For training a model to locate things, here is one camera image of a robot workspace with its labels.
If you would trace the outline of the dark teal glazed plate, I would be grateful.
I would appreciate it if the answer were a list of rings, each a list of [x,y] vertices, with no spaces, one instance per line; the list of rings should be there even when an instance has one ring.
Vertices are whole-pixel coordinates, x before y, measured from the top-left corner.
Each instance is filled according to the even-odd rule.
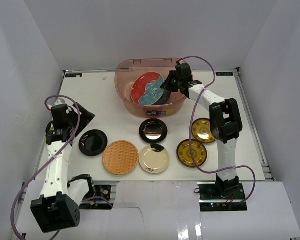
[[[171,96],[171,92],[168,90],[163,90],[163,94],[160,99],[154,104],[155,106],[165,105]]]

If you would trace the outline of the red teal floral plate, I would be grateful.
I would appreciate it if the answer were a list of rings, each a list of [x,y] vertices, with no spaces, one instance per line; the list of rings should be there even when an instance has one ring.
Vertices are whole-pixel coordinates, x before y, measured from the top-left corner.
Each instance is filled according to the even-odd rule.
[[[151,106],[156,104],[164,94],[161,85],[164,77],[157,72],[146,72],[134,82],[131,89],[131,100],[138,105]]]

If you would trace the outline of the woven bamboo plate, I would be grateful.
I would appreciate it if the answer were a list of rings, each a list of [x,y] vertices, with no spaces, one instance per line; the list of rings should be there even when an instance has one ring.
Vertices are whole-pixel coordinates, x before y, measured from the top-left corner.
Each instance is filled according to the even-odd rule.
[[[126,175],[139,163],[137,147],[126,140],[111,143],[103,152],[102,162],[105,169],[113,175]]]

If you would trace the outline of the cream plate with black patch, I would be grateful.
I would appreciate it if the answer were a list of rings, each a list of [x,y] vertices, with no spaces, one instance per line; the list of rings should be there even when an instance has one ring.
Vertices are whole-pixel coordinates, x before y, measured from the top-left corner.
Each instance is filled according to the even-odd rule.
[[[149,144],[139,153],[139,165],[144,171],[153,175],[167,170],[170,162],[169,152],[160,144]]]

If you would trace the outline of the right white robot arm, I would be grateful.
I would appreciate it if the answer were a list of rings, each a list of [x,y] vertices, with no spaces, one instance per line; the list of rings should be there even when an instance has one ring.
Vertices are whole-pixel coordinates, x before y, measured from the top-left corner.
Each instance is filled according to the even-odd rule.
[[[238,102],[225,99],[208,90],[202,82],[194,80],[188,63],[176,62],[161,88],[170,92],[181,92],[209,111],[210,132],[217,143],[218,170],[216,174],[216,195],[226,200],[239,185],[236,170],[236,146],[243,130]]]

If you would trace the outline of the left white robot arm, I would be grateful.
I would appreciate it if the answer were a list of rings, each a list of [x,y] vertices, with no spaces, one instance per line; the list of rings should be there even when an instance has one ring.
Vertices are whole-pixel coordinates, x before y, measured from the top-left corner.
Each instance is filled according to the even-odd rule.
[[[93,178],[81,174],[68,179],[68,167],[76,127],[82,131],[94,118],[84,110],[75,112],[62,99],[51,107],[52,121],[46,128],[46,146],[52,162],[47,166],[39,198],[32,200],[30,210],[43,233],[77,227],[80,223],[80,205],[96,194]]]

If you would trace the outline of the pink translucent plastic bin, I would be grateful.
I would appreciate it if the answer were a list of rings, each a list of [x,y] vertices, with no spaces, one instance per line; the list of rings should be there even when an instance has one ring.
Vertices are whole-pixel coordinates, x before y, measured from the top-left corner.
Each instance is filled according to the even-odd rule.
[[[140,118],[162,118],[177,113],[187,99],[180,91],[171,92],[171,96],[164,105],[140,105],[131,99],[132,86],[141,75],[147,72],[156,72],[164,80],[170,71],[174,71],[177,58],[130,59],[122,62],[115,72],[115,88],[122,99],[125,108]]]

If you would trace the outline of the black plate left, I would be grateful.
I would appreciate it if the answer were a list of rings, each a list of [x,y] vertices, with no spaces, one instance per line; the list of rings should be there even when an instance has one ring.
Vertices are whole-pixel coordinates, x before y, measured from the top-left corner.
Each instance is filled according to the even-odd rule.
[[[80,152],[88,157],[100,155],[108,145],[107,135],[98,129],[85,132],[78,143]]]

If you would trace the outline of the table label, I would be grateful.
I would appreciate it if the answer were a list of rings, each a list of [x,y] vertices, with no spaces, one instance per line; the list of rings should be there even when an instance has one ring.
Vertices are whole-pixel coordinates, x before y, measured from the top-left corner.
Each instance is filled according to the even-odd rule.
[[[66,73],[65,78],[81,78],[83,76],[82,73]]]
[[[228,77],[228,76],[233,76],[234,74],[232,72],[216,72],[217,76],[223,76],[223,77]]]

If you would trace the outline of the left table label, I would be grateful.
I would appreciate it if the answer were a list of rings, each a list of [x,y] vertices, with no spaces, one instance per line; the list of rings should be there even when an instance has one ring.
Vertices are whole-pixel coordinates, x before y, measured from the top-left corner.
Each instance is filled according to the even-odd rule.
[[[82,73],[66,73],[65,78],[81,78],[83,76]]]

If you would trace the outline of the yellow patterned plate upper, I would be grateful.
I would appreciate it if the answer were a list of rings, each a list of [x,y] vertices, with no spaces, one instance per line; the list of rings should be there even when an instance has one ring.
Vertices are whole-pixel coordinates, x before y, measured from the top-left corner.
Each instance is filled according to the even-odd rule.
[[[216,141],[210,129],[210,120],[208,118],[198,118],[192,123],[191,132],[193,137],[203,143],[211,144]]]

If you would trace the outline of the yellow patterned plate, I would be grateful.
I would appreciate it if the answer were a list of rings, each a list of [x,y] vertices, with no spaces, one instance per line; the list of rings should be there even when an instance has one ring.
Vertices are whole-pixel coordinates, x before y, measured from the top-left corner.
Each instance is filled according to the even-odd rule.
[[[194,156],[194,160],[196,164],[200,167],[202,166],[207,158],[208,152],[206,147],[199,141],[192,139],[191,140],[192,152]],[[179,143],[176,149],[176,154],[178,160],[188,168],[195,168],[196,165],[192,159],[191,149],[190,149],[190,142],[188,139],[183,140]]]
[[[198,118],[192,123],[191,132],[193,137],[203,143],[211,144],[216,141],[210,129],[210,120],[208,118]]]

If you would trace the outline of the yellow patterned plate lower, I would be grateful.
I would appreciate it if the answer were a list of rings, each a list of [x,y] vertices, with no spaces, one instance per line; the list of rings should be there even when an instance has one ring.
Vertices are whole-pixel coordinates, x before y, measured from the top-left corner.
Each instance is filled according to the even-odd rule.
[[[192,139],[191,140],[192,152],[194,156],[194,160],[196,164],[200,167],[202,166],[207,158],[208,152],[206,147],[199,141]],[[176,149],[176,154],[178,160],[188,168],[195,168],[196,165],[192,159],[191,149],[190,149],[190,142],[188,139],[183,140],[179,143]]]

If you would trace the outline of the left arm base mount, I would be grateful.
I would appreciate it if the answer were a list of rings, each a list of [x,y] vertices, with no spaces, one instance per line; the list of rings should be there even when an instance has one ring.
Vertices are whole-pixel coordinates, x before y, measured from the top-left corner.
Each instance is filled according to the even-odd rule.
[[[117,187],[115,185],[101,184],[95,185],[95,195],[93,200],[85,201],[80,206],[80,210],[111,210],[112,207],[102,199],[106,199],[113,206],[116,198]]]

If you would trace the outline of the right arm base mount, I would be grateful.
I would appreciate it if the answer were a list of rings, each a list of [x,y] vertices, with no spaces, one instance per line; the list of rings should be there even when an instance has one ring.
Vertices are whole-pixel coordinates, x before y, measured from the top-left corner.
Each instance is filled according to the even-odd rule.
[[[245,212],[248,210],[247,203],[240,203],[246,198],[243,185],[221,195],[214,183],[198,184],[193,191],[198,195],[199,207],[204,212]]]

